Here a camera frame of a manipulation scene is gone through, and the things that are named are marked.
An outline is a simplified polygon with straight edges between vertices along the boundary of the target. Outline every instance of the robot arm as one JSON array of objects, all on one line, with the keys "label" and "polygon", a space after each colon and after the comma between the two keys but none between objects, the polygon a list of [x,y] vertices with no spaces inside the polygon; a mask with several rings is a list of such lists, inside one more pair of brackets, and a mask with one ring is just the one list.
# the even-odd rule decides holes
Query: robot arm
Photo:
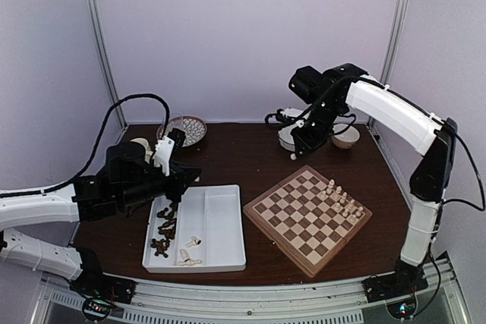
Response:
[{"label": "robot arm", "polygon": [[410,179],[414,205],[396,272],[387,282],[383,276],[379,283],[376,279],[365,282],[369,301],[407,294],[412,286],[420,287],[421,266],[437,234],[441,202],[453,165],[456,123],[429,115],[353,64],[322,74],[310,66],[298,69],[289,88],[310,105],[300,113],[295,109],[276,113],[276,119],[284,124],[279,131],[280,143],[294,151],[292,159],[323,146],[333,134],[336,118],[349,112],[349,107],[375,118],[423,156]]},{"label": "robot arm", "polygon": [[58,190],[2,191],[0,193],[0,261],[8,260],[60,275],[72,281],[78,292],[118,295],[129,302],[133,282],[105,276],[93,251],[58,247],[13,229],[43,222],[88,222],[134,210],[165,194],[175,203],[199,176],[200,169],[170,161],[184,143],[184,132],[173,130],[156,145],[153,164],[147,151],[135,142],[111,146],[105,166],[96,174],[75,178]]}]

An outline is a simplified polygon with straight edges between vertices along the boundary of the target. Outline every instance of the dark wooden tabletop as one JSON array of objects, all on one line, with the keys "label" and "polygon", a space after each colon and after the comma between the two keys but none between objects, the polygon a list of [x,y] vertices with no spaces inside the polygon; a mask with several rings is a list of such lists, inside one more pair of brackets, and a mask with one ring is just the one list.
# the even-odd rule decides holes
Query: dark wooden tabletop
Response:
[{"label": "dark wooden tabletop", "polygon": [[[157,126],[134,125],[124,139],[145,137],[155,142]],[[371,220],[314,278],[307,277],[243,215],[246,270],[207,274],[153,274],[142,266],[150,207],[80,225],[76,247],[94,250],[103,270],[146,280],[195,285],[282,285],[325,282],[392,271],[406,236],[410,211],[371,135],[358,126],[361,139],[351,150],[331,142],[314,154],[291,161],[276,132],[264,124],[209,124],[198,144],[178,151],[175,160],[200,166],[195,185],[238,184],[241,204],[310,165],[373,212]]]}]

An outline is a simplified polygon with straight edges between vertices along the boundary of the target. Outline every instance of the white wall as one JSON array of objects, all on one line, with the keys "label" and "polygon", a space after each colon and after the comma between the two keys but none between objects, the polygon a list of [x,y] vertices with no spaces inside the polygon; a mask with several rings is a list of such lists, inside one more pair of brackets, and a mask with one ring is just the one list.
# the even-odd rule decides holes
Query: white wall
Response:
[{"label": "white wall", "polygon": [[[43,186],[83,166],[109,107],[86,0],[0,0],[0,189]],[[92,171],[119,134],[109,124]],[[72,225],[21,230],[66,244]],[[0,263],[0,322],[25,323],[38,272]]]},{"label": "white wall", "polygon": [[[302,108],[297,68],[352,62],[379,76],[396,0],[98,0],[120,96],[154,92],[207,121]],[[161,121],[158,105],[124,107]]]},{"label": "white wall", "polygon": [[[413,102],[451,117],[482,173],[486,171],[486,0],[410,0],[390,84]],[[408,179],[419,157],[380,128],[395,163]],[[469,161],[457,146],[447,197],[480,203]],[[445,209],[436,251],[447,249],[473,322],[484,322],[486,214],[451,204]]]}]

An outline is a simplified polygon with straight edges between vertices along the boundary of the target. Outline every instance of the wooden chessboard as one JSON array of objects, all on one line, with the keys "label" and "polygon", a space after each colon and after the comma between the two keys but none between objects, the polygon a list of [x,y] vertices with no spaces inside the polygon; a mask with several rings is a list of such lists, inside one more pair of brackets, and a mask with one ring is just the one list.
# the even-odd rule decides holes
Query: wooden chessboard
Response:
[{"label": "wooden chessboard", "polygon": [[245,205],[244,212],[310,277],[325,267],[372,215],[310,166]]}]

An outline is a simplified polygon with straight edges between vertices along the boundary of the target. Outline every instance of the white plastic tray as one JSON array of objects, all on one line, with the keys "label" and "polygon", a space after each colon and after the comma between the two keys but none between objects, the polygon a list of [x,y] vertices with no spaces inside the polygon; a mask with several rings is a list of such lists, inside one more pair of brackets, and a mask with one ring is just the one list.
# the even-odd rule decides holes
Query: white plastic tray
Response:
[{"label": "white plastic tray", "polygon": [[[165,258],[155,256],[152,239],[159,240],[158,227],[166,220],[157,213],[168,207],[165,197],[153,201],[145,239],[142,266],[152,273],[199,273],[242,271],[246,267],[245,244],[241,225],[240,188],[238,185],[189,187],[177,212],[175,239]],[[191,237],[201,239],[196,247],[186,247]],[[193,260],[202,260],[195,266],[179,266],[180,249]]]}]

